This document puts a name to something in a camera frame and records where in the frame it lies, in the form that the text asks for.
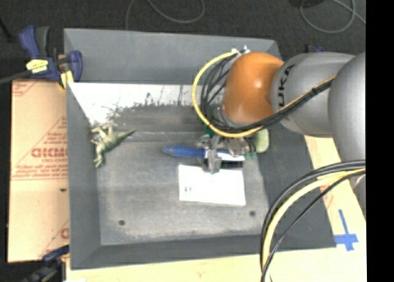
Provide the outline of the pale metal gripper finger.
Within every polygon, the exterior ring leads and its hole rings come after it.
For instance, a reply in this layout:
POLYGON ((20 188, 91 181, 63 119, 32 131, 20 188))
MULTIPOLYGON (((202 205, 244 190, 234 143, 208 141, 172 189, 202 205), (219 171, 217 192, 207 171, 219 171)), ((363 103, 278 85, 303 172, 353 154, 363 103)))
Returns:
POLYGON ((203 157, 201 159, 201 167, 205 172, 212 172, 213 170, 213 161, 211 150, 205 149, 203 150, 203 157))
POLYGON ((217 151, 212 153, 212 174, 216 174, 220 171, 222 158, 218 155, 217 151))

